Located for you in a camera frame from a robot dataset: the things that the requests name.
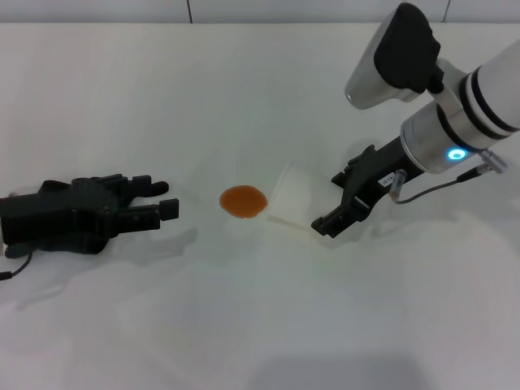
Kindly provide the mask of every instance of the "white robotic arm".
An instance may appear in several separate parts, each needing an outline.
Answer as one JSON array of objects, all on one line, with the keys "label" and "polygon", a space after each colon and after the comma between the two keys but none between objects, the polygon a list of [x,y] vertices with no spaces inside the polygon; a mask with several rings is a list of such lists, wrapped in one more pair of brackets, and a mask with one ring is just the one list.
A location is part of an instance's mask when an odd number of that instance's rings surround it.
[{"label": "white robotic arm", "polygon": [[350,103],[366,109],[390,98],[410,102],[425,91],[434,101],[402,124],[398,138],[380,150],[371,145],[332,179],[344,189],[341,204],[316,219],[314,230],[337,236],[364,220],[387,193],[397,203],[410,202],[437,188],[399,201],[405,182],[441,173],[473,154],[483,163],[440,188],[505,171],[488,148],[520,130],[520,41],[470,74],[437,59],[439,51],[416,6],[402,3],[379,26],[346,86]]}]

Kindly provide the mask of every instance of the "blue led light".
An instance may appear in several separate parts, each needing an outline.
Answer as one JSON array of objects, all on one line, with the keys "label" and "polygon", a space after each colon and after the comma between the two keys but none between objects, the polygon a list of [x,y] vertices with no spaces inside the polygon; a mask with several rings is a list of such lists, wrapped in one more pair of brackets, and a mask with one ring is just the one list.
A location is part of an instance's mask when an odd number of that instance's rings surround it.
[{"label": "blue led light", "polygon": [[451,149],[448,152],[448,158],[453,161],[462,160],[467,155],[468,152],[466,152],[464,149]]}]

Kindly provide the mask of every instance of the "orange object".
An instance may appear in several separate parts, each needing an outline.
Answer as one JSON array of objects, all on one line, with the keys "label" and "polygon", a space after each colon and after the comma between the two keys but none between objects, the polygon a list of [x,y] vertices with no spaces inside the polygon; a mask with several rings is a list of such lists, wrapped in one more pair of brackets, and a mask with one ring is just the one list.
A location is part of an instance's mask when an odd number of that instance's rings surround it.
[{"label": "orange object", "polygon": [[238,185],[220,195],[220,206],[234,217],[253,218],[266,208],[267,198],[255,187]]}]

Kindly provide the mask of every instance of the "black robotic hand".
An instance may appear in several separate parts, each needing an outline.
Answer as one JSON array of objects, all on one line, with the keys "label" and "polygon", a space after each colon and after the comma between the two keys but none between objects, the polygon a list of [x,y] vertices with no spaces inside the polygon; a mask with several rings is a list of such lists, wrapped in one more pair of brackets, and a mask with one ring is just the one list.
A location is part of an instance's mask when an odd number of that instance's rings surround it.
[{"label": "black robotic hand", "polygon": [[156,197],[168,183],[152,184],[148,175],[129,180],[122,175],[74,179],[70,184],[47,180],[38,193],[0,199],[6,257],[34,250],[99,254],[120,233],[155,230],[160,221],[179,217],[179,201],[129,207],[136,197]]}]

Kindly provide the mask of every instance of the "white tabletop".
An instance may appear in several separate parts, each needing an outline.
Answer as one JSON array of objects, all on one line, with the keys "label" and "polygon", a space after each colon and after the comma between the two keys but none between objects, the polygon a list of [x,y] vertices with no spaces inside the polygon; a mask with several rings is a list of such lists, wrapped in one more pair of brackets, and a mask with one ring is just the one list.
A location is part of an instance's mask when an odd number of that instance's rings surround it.
[{"label": "white tabletop", "polygon": [[[180,199],[159,231],[2,282],[0,389],[517,389],[520,136],[494,148],[504,175],[383,199],[334,245],[219,208],[235,184],[269,194],[291,159],[332,177],[429,101],[348,104],[375,27],[0,25],[2,196],[123,173]],[[467,71],[520,33],[433,29]]]}]

